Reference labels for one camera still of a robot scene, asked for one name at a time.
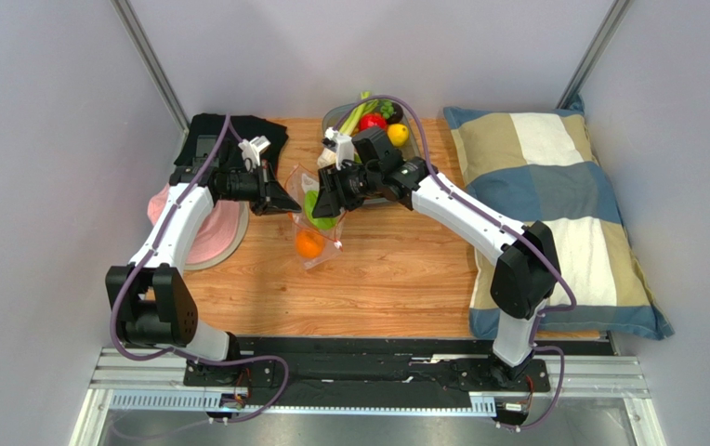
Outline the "clear orange zip top bag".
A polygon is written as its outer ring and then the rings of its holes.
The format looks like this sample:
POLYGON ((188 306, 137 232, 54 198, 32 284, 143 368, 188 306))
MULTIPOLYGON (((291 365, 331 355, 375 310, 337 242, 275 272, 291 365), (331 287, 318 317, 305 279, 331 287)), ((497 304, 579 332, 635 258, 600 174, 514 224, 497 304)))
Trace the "clear orange zip top bag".
POLYGON ((311 211, 317 201, 320 187, 317 174, 297 164, 292 169, 284 186, 289 194, 301 205, 300 213, 289 214, 294 230, 294 248, 295 236, 302 229, 317 231, 326 241, 323 253, 317 258, 306 259, 296 253, 301 267, 305 270, 313 269, 320 266, 322 263, 329 262, 340 256, 343 251, 340 238, 343 231, 344 218, 342 216, 335 218, 314 218, 311 215, 311 211))

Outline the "orange fruit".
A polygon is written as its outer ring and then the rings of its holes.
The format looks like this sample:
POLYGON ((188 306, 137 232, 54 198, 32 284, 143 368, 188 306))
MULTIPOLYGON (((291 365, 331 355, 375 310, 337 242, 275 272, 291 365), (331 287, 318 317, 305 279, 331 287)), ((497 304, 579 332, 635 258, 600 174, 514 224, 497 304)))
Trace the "orange fruit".
POLYGON ((303 258, 319 257, 325 249, 325 238, 314 230, 300 230, 295 236, 296 252, 303 258))

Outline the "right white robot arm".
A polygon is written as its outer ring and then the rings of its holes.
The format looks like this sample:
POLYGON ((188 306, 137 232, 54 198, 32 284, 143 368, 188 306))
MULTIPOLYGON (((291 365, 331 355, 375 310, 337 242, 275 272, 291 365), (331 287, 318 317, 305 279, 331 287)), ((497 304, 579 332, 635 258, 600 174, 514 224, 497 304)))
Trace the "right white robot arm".
POLYGON ((551 230, 503 216, 421 157, 404 159, 378 126, 355 137, 329 127, 322 145, 335 160, 318 171, 313 217, 333 218, 368 199, 385 199, 441 223, 493 264, 490 295, 500 314, 487 377, 500 387, 521 381, 533 358, 537 318, 560 278, 551 230))

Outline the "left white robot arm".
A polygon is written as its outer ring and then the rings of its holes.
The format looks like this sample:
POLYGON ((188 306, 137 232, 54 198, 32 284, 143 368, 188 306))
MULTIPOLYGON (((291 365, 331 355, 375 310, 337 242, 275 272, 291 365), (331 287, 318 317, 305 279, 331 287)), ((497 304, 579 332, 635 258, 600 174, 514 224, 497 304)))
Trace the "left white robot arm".
POLYGON ((217 202, 247 202, 256 216, 301 212, 261 156, 269 146, 264 136, 241 140, 242 169, 219 170, 211 157, 191 168, 191 178, 169 187, 165 207, 139 251, 128 264, 109 269, 109 331, 123 356, 138 359, 125 349, 130 344, 153 348, 144 355, 146 361, 176 353, 216 366, 243 363, 234 335, 201 321, 184 271, 199 229, 217 202))

